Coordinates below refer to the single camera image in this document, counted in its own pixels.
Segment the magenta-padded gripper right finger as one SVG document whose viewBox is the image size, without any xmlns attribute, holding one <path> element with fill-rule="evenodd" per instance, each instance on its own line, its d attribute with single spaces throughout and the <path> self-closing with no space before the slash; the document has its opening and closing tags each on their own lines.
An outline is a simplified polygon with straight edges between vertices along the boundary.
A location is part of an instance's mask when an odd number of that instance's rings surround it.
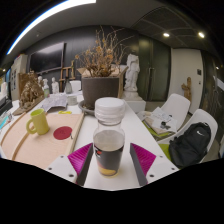
<svg viewBox="0 0 224 224">
<path fill-rule="evenodd" d="M 145 186 L 178 171 L 164 155 L 155 155 L 134 143 L 130 144 L 130 155 L 140 186 Z"/>
</svg>

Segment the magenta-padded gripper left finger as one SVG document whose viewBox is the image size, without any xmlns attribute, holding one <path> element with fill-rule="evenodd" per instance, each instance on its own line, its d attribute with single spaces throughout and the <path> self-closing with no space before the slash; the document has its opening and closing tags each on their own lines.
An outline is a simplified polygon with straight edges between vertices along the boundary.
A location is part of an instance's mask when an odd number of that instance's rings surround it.
<svg viewBox="0 0 224 224">
<path fill-rule="evenodd" d="M 93 145 L 89 143 L 68 156 L 60 155 L 46 170 L 65 180 L 83 186 L 93 155 Z"/>
</svg>

